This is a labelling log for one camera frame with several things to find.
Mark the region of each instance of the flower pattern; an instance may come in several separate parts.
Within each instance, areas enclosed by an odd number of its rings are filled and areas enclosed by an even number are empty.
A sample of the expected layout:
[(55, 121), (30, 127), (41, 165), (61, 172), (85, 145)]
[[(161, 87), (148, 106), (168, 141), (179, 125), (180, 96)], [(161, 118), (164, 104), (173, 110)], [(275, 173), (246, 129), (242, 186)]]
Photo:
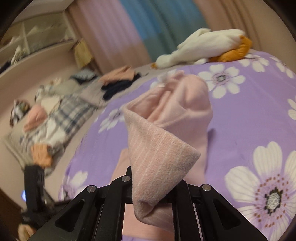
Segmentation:
[(230, 67), (225, 69), (223, 64), (211, 65), (210, 71), (202, 71), (198, 74), (203, 78), (209, 88), (213, 90), (213, 97), (216, 99), (222, 98), (227, 90), (231, 94), (237, 94), (240, 91), (238, 84), (242, 84), (246, 78), (239, 74), (239, 69)]
[(123, 105), (120, 108), (114, 109), (109, 113), (109, 116), (100, 124), (99, 133), (101, 133), (103, 130), (109, 130), (113, 128), (118, 122), (124, 121), (122, 107)]
[(288, 103), (293, 108), (293, 109), (288, 110), (288, 115), (293, 120), (296, 120), (296, 103), (293, 100), (291, 100), (291, 99), (288, 99)]
[(249, 203), (238, 210), (270, 241), (277, 241), (296, 213), (296, 151), (282, 170), (282, 150), (276, 142), (253, 152), (258, 175), (248, 167), (230, 169), (225, 184), (237, 202)]
[(72, 179), (64, 177), (66, 182), (62, 185), (61, 194), (64, 199), (73, 199), (87, 186), (83, 185), (87, 179), (87, 172), (78, 171)]
[(252, 68), (256, 72), (265, 72), (264, 66), (269, 65), (269, 61), (265, 58), (262, 58), (259, 55), (253, 55), (253, 54), (247, 54), (244, 59), (240, 59), (239, 63), (243, 67), (247, 67), (250, 64), (252, 65)]
[(175, 73), (177, 72), (177, 69), (173, 69), (173, 70), (170, 70), (168, 72), (165, 72), (165, 73), (162, 73), (160, 75), (157, 76), (157, 80), (156, 81), (153, 81), (150, 85), (150, 89), (153, 89), (154, 87), (156, 86), (160, 86), (160, 84), (164, 83), (164, 81), (174, 75)]
[(290, 68), (281, 60), (279, 60), (276, 57), (270, 57), (271, 59), (276, 61), (276, 66), (279, 68), (279, 70), (281, 72), (285, 72), (287, 74), (288, 77), (290, 77), (291, 79), (294, 78), (294, 73), (292, 70), (290, 70)]

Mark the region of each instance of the clothing pile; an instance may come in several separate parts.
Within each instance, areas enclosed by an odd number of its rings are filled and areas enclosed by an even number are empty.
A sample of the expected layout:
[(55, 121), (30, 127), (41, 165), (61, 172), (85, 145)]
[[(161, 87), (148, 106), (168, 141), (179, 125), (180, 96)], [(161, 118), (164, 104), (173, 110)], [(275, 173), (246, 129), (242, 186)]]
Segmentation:
[(131, 66), (123, 66), (103, 75), (99, 81), (103, 82), (101, 90), (105, 101), (110, 100), (115, 94), (129, 88), (137, 79), (141, 78)]

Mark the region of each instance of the orange cloth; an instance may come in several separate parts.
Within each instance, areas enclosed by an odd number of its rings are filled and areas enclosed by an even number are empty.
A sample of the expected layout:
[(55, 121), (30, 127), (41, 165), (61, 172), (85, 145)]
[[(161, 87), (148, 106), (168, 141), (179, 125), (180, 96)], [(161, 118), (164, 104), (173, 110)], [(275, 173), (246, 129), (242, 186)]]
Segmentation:
[(47, 144), (34, 144), (31, 147), (31, 153), (33, 156), (34, 164), (41, 166), (42, 168), (51, 167), (52, 156), (48, 153)]
[(237, 49), (230, 50), (220, 56), (212, 57), (209, 62), (231, 62), (244, 58), (252, 47), (252, 40), (246, 36), (240, 36), (241, 44)]
[(119, 80), (130, 80), (132, 81), (135, 76), (135, 70), (131, 66), (123, 66), (121, 68), (112, 70), (108, 74), (103, 75), (99, 81), (102, 81), (104, 85), (113, 83)]

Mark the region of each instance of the white plush toy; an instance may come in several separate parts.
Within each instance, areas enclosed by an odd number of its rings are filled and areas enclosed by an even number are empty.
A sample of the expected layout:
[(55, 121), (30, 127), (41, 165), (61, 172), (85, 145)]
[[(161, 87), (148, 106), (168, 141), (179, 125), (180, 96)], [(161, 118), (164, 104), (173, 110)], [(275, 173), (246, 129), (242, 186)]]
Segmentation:
[(204, 63), (207, 58), (237, 48), (241, 43), (240, 36), (245, 36), (245, 32), (239, 29), (211, 32), (208, 28), (200, 28), (179, 44), (176, 51), (159, 56), (156, 67), (163, 69), (179, 63)]

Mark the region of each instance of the folded clothes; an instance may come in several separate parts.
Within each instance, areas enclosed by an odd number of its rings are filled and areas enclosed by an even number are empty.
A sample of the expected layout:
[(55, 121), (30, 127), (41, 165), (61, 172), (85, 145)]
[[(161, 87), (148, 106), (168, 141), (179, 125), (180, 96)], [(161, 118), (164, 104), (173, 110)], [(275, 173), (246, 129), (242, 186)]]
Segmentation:
[(45, 109), (40, 104), (35, 104), (30, 109), (27, 122), (24, 125), (24, 132), (28, 132), (30, 130), (36, 129), (47, 119), (47, 113)]
[(164, 230), (173, 233), (171, 206), (158, 202), (182, 179), (193, 185), (205, 181), (213, 116), (202, 79), (178, 71), (163, 82), (123, 108), (128, 152), (122, 151), (112, 176), (124, 175), (131, 166), (133, 209), (126, 207), (123, 234), (154, 240), (164, 240)]
[(137, 73), (131, 81), (119, 80), (116, 82), (109, 83), (107, 85), (103, 85), (101, 90), (106, 91), (106, 93), (103, 95), (103, 99), (106, 101), (110, 100), (118, 92), (121, 92), (129, 88), (139, 78), (141, 78), (141, 74)]
[(103, 85), (117, 82), (119, 80), (132, 81), (135, 75), (135, 70), (131, 66), (123, 66), (103, 75), (99, 81), (102, 81)]
[(18, 123), (29, 112), (30, 108), (30, 104), (27, 101), (15, 100), (10, 114), (9, 125), (13, 127)]

